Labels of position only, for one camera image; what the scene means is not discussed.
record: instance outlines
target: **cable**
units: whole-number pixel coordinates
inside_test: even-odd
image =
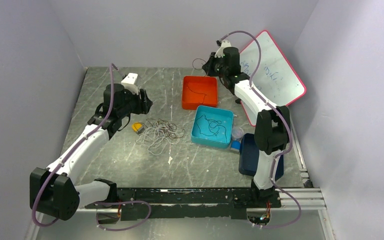
[[[189,89],[189,91],[191,91],[191,92],[194,93],[194,94],[204,94],[204,98],[202,99],[202,102],[200,102],[199,104],[203,104],[203,103],[205,102],[205,98],[206,98],[206,96],[208,96],[206,93],[193,91],[193,90],[189,87],[189,83],[186,85],[186,87],[187,87],[187,89]]]
[[[178,144],[180,139],[185,136],[185,129],[182,130],[183,134],[180,135],[177,132],[176,124],[167,120],[155,120],[149,118],[146,121],[149,123],[149,126],[145,123],[142,123],[145,126],[145,130],[139,134],[139,138],[136,140],[136,143],[146,147],[148,152],[154,156],[162,154],[167,145]],[[164,147],[160,152],[155,153],[153,150],[159,148],[164,143],[164,141],[166,141]]]
[[[270,201],[267,201],[265,204],[266,204],[265,215],[267,216],[267,218],[270,218],[270,213],[272,210],[272,204],[270,203]]]
[[[111,79],[111,96],[110,96],[110,100],[109,100],[108,112],[106,113],[105,117],[100,122],[100,124],[95,127],[95,129],[90,131],[88,134],[86,134],[85,137],[82,137],[78,142],[76,142],[74,144],[74,146],[67,152],[67,154],[64,156],[64,158],[61,160],[61,163],[57,164],[55,169],[48,175],[48,177],[45,179],[44,183],[40,187],[39,192],[37,193],[36,199],[34,200],[34,203],[33,203],[33,207],[31,208],[31,219],[32,219],[33,223],[36,224],[39,227],[49,227],[49,226],[51,226],[52,224],[54,224],[58,220],[58,218],[55,218],[54,220],[52,220],[49,223],[41,223],[36,218],[36,211],[38,209],[39,200],[41,199],[42,194],[45,191],[45,188],[47,187],[47,185],[51,181],[52,176],[54,176],[55,173],[58,172],[58,170],[65,164],[65,162],[67,162],[67,160],[71,157],[71,155],[73,155],[73,153],[79,148],[79,146],[85,140],[87,140],[91,135],[96,133],[98,131],[98,129],[100,129],[102,127],[102,125],[107,121],[108,117],[110,116],[111,110],[113,109],[113,103],[114,103],[114,76],[113,76],[113,68],[116,71],[119,70],[113,63],[111,63],[109,65],[109,76],[110,76],[110,79]]]
[[[200,70],[203,69],[202,67],[201,67],[201,68],[196,68],[196,67],[194,67],[194,62],[195,62],[196,60],[202,60],[202,61],[204,62],[204,64],[207,63],[207,61],[205,61],[205,60],[202,59],[202,58],[195,58],[195,59],[192,61],[192,68],[195,69],[195,70],[200,71]]]
[[[285,223],[285,224],[281,224],[281,225],[276,225],[276,226],[264,226],[263,228],[267,228],[267,229],[276,229],[276,228],[282,228],[282,227],[286,227],[286,226],[289,226],[291,224],[294,224],[296,223],[300,217],[301,217],[301,205],[300,203],[298,202],[298,200],[292,196],[289,192],[283,190],[281,187],[279,187],[274,179],[275,179],[275,163],[276,163],[276,158],[280,158],[280,156],[282,155],[285,155],[287,153],[289,153],[291,150],[292,150],[292,133],[291,133],[291,129],[290,127],[288,126],[288,123],[286,122],[285,118],[282,116],[282,114],[273,106],[271,105],[268,101],[266,101],[266,99],[264,99],[264,97],[260,94],[260,91],[258,89],[255,89],[255,85],[253,85],[253,77],[254,75],[256,74],[259,66],[260,66],[260,62],[261,62],[261,47],[260,47],[260,43],[258,42],[257,38],[252,35],[251,33],[247,32],[247,31],[243,31],[243,30],[236,30],[236,31],[232,31],[226,35],[224,35],[222,38],[220,38],[220,41],[223,41],[224,39],[226,39],[229,35],[232,35],[232,34],[236,34],[236,33],[242,33],[242,34],[246,34],[248,36],[250,36],[256,43],[257,47],[258,47],[258,62],[257,62],[257,67],[255,68],[255,70],[252,72],[251,76],[249,76],[249,86],[251,87],[251,90],[263,101],[263,103],[265,103],[267,106],[269,106],[275,113],[277,116],[279,116],[280,120],[282,121],[283,125],[285,126],[286,128],[286,131],[287,131],[287,135],[288,135],[288,138],[289,138],[289,147],[287,149],[285,149],[284,151],[276,154],[273,158],[273,162],[271,164],[271,169],[270,169],[270,175],[269,175],[269,178],[270,178],[270,181],[271,183],[273,184],[273,186],[277,189],[279,189],[282,193],[288,195],[295,203],[296,205],[298,206],[298,216],[288,222],[288,223]]]
[[[202,117],[204,117],[204,119],[207,120],[207,122],[208,122],[208,131],[210,133],[212,133],[212,135],[208,135],[208,134],[202,133],[202,130],[201,130],[200,126],[198,125],[198,120],[201,119]],[[208,119],[205,114],[202,114],[200,117],[196,118],[195,122],[196,122],[196,126],[199,129],[199,134],[207,136],[207,137],[212,137],[212,136],[216,136],[217,137],[217,134],[219,134],[219,131],[220,131],[220,127],[224,128],[224,138],[225,138],[226,142],[228,141],[228,137],[226,136],[227,128],[222,125],[222,121],[214,120],[214,119]]]
[[[126,230],[129,230],[129,229],[132,229],[132,228],[136,228],[142,224],[144,224],[149,218],[150,218],[150,215],[151,215],[151,205],[149,203],[147,203],[146,201],[141,201],[141,200],[133,200],[133,201],[122,201],[122,202],[95,202],[95,204],[99,204],[99,205],[123,205],[123,204],[145,204],[148,206],[148,214],[146,215],[146,217],[132,225],[132,226],[129,226],[129,227],[125,227],[125,228],[119,228],[119,229],[116,229],[116,228],[107,228],[107,227],[103,227],[100,225],[99,223],[99,220],[98,220],[98,213],[96,214],[96,227],[104,230],[104,231],[110,231],[110,232],[120,232],[120,231],[126,231]]]

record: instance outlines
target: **white wall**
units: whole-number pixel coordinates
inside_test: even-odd
[[[337,239],[384,239],[384,1],[320,0],[293,48],[292,115]]]
[[[85,66],[191,67],[234,30],[268,29],[288,55],[318,0],[50,1]]]
[[[47,0],[0,0],[0,240],[24,239],[30,172],[58,157],[83,75]]]

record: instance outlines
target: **gray metal table surface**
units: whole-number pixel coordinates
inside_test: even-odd
[[[124,74],[137,73],[136,84],[146,89],[153,106],[147,115],[131,115],[130,124],[146,119],[164,119],[185,129],[185,136],[176,145],[166,146],[154,156],[136,144],[138,135],[127,126],[105,144],[80,175],[77,184],[87,184],[96,178],[113,181],[118,187],[132,188],[196,188],[249,187],[252,178],[239,173],[239,154],[191,142],[194,110],[182,109],[182,85],[185,76],[203,76],[193,68],[124,67]],[[122,80],[114,72],[114,81]],[[82,133],[96,107],[103,101],[105,87],[110,84],[108,67],[89,67],[76,103],[63,146],[65,151]],[[232,111],[234,126],[254,133],[236,97],[218,82],[218,108]],[[281,187],[302,188],[296,147],[285,155],[284,176],[277,181]]]
[[[296,211],[276,212],[270,221],[273,225],[286,223],[296,216]],[[48,223],[52,217],[45,216]],[[108,228],[125,228],[137,221],[119,221],[105,225]],[[302,211],[295,224],[277,229],[252,227],[246,220],[229,217],[149,219],[143,225],[121,232],[104,231],[96,227],[95,214],[78,212],[68,221],[57,221],[51,227],[42,227],[36,240],[324,240],[322,224],[317,210]]]

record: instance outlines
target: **navy blue box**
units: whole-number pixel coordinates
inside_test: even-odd
[[[257,172],[260,150],[254,140],[254,134],[246,133],[239,148],[239,172],[243,175],[254,177]],[[275,180],[284,175],[284,156],[280,156],[277,164]]]

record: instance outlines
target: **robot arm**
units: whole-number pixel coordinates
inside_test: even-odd
[[[72,153],[65,164],[52,176],[46,186],[37,206],[37,211],[56,217],[61,220],[70,219],[78,207],[83,207],[94,202],[117,202],[117,185],[105,179],[95,179],[93,182],[75,186],[80,173],[82,173],[95,157],[95,154],[104,146],[122,127],[122,119],[131,114],[147,114],[153,102],[149,100],[144,89],[135,85],[137,74],[129,73],[121,81],[114,84],[114,99],[110,116],[106,122]],[[95,114],[87,122],[78,139],[46,169],[36,168],[30,174],[30,208],[42,187],[45,179],[64,156],[75,145],[95,129],[105,118],[110,108],[111,85],[106,86],[103,93],[103,103],[96,108]]]
[[[286,148],[289,142],[286,128],[290,126],[290,113],[286,106],[277,106],[262,93],[264,101],[252,90],[250,76],[241,72],[240,54],[236,47],[232,47],[228,40],[217,41],[219,49],[210,54],[209,60],[202,66],[208,76],[219,77],[221,83],[243,104],[257,113],[254,139],[258,146],[259,158],[253,184],[259,190],[273,187],[279,158],[273,158]],[[285,126],[276,113],[268,106],[275,107],[285,118]]]

